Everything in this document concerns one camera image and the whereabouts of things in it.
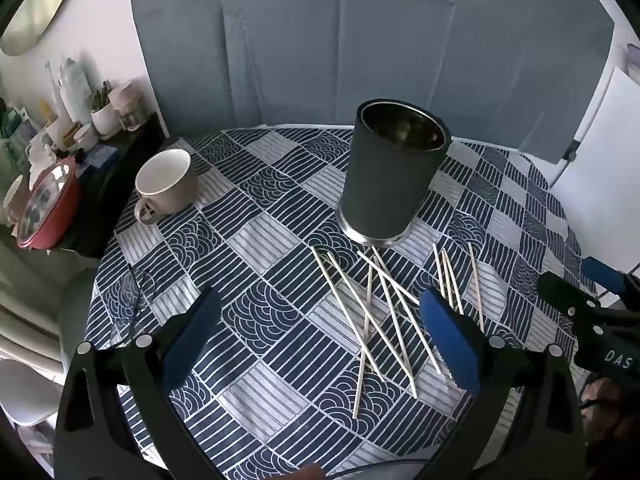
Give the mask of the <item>person's right hand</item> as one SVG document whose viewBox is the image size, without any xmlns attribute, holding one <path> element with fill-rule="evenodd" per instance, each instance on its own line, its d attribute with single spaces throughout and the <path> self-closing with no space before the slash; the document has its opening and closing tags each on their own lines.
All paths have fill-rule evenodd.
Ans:
<svg viewBox="0 0 640 480">
<path fill-rule="evenodd" d="M 590 373 L 579 395 L 588 442 L 639 442 L 639 385 Z"/>
</svg>

